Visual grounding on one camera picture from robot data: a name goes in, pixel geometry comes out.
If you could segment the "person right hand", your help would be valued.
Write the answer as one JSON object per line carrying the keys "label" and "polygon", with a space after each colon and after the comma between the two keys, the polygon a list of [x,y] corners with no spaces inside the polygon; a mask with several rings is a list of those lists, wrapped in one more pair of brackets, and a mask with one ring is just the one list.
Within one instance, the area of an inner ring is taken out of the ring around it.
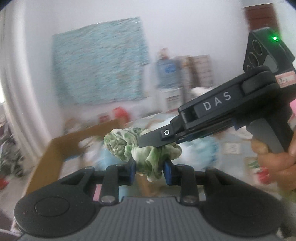
{"label": "person right hand", "polygon": [[270,182],[276,182],[279,188],[286,191],[295,189],[295,133],[288,152],[269,152],[267,144],[255,137],[251,139],[251,148],[257,154],[258,163],[267,168]]}

